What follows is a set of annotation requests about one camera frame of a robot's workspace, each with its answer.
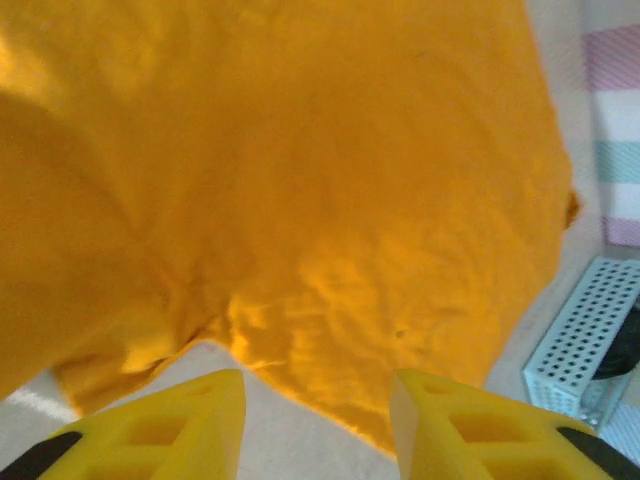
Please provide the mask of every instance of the striped fabric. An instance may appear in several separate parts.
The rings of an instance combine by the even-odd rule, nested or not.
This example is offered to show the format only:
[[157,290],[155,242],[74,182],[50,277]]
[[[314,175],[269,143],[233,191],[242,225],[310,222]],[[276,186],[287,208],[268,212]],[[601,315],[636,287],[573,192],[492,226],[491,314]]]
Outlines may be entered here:
[[640,3],[589,0],[586,26],[605,238],[640,247]]

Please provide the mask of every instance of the orange fabric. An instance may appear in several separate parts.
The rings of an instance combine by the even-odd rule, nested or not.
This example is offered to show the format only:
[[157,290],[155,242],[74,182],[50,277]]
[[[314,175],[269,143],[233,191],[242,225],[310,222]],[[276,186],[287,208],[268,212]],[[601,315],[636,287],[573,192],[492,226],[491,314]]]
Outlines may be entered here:
[[53,365],[90,413],[214,340],[390,451],[392,370],[480,385],[554,274],[521,2],[5,0],[0,32],[1,394]]

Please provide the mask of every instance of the yellow plastic part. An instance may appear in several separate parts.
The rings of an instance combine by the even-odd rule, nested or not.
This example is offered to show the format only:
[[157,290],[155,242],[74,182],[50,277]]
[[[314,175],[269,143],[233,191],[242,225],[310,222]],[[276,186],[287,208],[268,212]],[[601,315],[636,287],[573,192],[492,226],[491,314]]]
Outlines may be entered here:
[[244,428],[242,373],[223,370],[57,432],[82,439],[42,480],[231,480]]
[[605,480],[560,435],[582,422],[415,370],[394,376],[391,421],[402,480]]

